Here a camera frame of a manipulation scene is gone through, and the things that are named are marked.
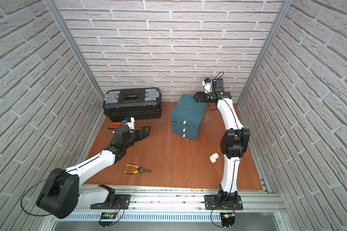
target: teal drawer cabinet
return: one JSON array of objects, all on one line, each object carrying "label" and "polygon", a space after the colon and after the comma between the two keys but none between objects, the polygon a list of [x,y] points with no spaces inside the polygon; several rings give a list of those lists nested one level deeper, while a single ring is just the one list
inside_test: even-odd
[{"label": "teal drawer cabinet", "polygon": [[172,132],[196,141],[206,106],[206,103],[196,103],[193,96],[182,95],[172,113]]}]

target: wooden tabletop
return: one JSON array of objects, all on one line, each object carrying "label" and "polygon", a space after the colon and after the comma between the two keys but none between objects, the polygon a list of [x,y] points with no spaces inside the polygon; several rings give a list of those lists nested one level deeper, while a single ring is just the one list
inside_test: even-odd
[{"label": "wooden tabletop", "polygon": [[[225,125],[221,113],[207,107],[198,140],[192,141],[172,133],[171,114],[176,104],[162,102],[160,119],[136,120],[135,129],[151,126],[150,136],[136,142],[119,162],[95,174],[86,184],[218,189],[224,168],[220,141],[225,133]],[[88,158],[109,145],[114,135],[112,130],[107,129],[110,123],[106,117]],[[209,156],[214,152],[220,158],[212,164]],[[126,167],[126,164],[131,163],[151,169],[152,172],[125,174],[124,171],[134,171],[133,167]],[[238,190],[262,190],[249,148],[239,166],[237,185]]]}]

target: pliers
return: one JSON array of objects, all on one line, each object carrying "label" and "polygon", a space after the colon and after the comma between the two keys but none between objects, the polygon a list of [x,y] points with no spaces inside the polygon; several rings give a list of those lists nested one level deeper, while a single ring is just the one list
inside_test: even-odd
[{"label": "pliers", "polygon": [[141,168],[141,167],[139,167],[137,165],[134,165],[134,164],[126,164],[126,166],[127,167],[135,167],[135,168],[137,168],[137,170],[134,171],[134,172],[127,172],[127,171],[125,171],[126,174],[146,173],[146,172],[151,172],[152,171],[150,169]]}]

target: white brick wallpaper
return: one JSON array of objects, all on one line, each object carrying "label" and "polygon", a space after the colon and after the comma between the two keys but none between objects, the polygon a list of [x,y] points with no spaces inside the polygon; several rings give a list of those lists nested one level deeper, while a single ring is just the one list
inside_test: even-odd
[{"label": "white brick wallpaper", "polygon": [[237,100],[281,1],[57,0],[93,74],[108,90],[203,90],[220,71]]},{"label": "white brick wallpaper", "polygon": [[[101,105],[45,4],[0,0],[0,230],[37,230],[42,218],[22,212],[22,194],[78,162]],[[42,185],[27,211],[45,214]]]},{"label": "white brick wallpaper", "polygon": [[295,230],[347,230],[347,1],[294,0],[240,105]]}]

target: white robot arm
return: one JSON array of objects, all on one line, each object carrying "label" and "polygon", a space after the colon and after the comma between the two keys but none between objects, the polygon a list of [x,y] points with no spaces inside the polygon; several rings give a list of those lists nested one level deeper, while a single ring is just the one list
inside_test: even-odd
[{"label": "white robot arm", "polygon": [[202,84],[205,91],[195,93],[195,101],[215,103],[225,123],[226,132],[220,143],[222,154],[225,157],[225,165],[218,199],[219,204],[226,204],[237,200],[238,168],[243,154],[247,150],[250,132],[249,129],[243,127],[236,116],[233,100],[230,93],[225,91],[223,80],[206,78]]},{"label": "white robot arm", "polygon": [[65,170],[59,168],[52,170],[37,198],[36,205],[63,219],[75,208],[105,203],[107,199],[114,198],[114,190],[110,187],[99,185],[79,190],[79,186],[102,169],[118,162],[136,141],[149,136],[150,126],[135,130],[134,118],[125,120],[126,122],[115,130],[109,146],[100,153]]}]

